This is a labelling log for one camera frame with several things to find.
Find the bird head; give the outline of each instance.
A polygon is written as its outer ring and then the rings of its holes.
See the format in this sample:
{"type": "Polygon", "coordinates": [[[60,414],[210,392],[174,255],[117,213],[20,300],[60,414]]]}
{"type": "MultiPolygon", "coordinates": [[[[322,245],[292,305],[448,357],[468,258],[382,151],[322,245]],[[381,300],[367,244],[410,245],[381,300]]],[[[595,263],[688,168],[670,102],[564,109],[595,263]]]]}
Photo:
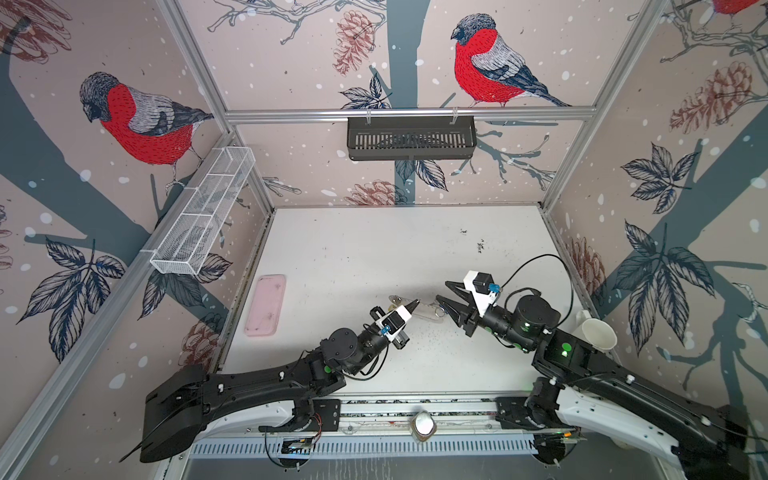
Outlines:
{"type": "Polygon", "coordinates": [[[496,22],[490,15],[485,13],[473,13],[467,15],[456,25],[451,34],[451,39],[456,40],[461,46],[467,45],[467,42],[478,31],[484,29],[495,30],[496,22]]]}
{"type": "Polygon", "coordinates": [[[107,95],[109,91],[117,87],[120,82],[108,73],[97,71],[83,81],[80,86],[80,102],[83,104],[83,112],[88,121],[96,118],[102,121],[110,121],[107,95]]]}

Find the white wire mesh basket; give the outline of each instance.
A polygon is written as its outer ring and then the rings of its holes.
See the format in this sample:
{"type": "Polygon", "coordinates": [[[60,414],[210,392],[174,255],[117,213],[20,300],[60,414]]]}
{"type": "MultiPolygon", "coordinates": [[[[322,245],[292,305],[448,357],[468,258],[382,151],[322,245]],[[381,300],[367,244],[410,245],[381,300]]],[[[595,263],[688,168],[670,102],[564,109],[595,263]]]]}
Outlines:
{"type": "Polygon", "coordinates": [[[248,147],[225,147],[150,263],[160,273],[197,275],[256,163],[248,147]]]}

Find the white snow dot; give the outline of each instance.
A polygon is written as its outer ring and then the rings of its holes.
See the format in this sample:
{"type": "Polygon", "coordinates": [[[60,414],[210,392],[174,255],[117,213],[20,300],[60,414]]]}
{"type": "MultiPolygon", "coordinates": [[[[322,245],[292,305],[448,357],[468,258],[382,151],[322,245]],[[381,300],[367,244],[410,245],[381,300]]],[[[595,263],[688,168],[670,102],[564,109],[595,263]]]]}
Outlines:
{"type": "Polygon", "coordinates": [[[116,375],[112,380],[109,381],[109,388],[113,390],[117,390],[120,387],[123,386],[123,383],[125,383],[125,373],[121,373],[119,375],[116,375]]]}

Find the robotic arm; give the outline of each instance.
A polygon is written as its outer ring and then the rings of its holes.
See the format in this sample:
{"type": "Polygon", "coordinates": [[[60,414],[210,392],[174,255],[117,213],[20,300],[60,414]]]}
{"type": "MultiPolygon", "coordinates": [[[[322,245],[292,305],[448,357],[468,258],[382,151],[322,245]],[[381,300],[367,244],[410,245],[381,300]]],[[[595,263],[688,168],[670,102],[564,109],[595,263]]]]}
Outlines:
{"type": "Polygon", "coordinates": [[[467,336],[480,326],[525,353],[535,352],[532,365],[544,377],[527,399],[497,399],[502,426],[582,426],[679,464],[689,480],[749,478],[743,410],[692,402],[618,365],[558,330],[560,313],[537,290],[523,289],[533,294],[510,313],[494,304],[500,289],[487,273],[470,272],[464,282],[445,285],[466,303],[440,295],[437,301],[467,336]]]}
{"type": "Polygon", "coordinates": [[[293,400],[293,417],[277,427],[260,426],[260,432],[307,427],[315,415],[313,399],[344,387],[348,375],[377,362],[390,343],[397,349],[406,345],[408,336],[403,329],[418,305],[414,300],[389,313],[376,307],[371,310],[373,324],[359,335],[348,328],[338,329],[321,340],[319,347],[286,366],[234,375],[209,374],[201,365],[185,366],[147,396],[147,434],[137,446],[141,447],[140,460],[157,462],[181,453],[213,420],[280,400],[293,400]]]}

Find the black round joint cover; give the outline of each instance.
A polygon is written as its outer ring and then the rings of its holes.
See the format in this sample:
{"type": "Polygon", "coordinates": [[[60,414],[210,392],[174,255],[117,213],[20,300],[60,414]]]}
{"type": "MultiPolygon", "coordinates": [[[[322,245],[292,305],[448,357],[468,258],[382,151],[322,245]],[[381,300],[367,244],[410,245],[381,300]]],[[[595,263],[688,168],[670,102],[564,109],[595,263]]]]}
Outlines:
{"type": "Polygon", "coordinates": [[[326,359],[348,359],[357,351],[357,334],[348,328],[338,329],[320,342],[320,349],[326,359]]]}

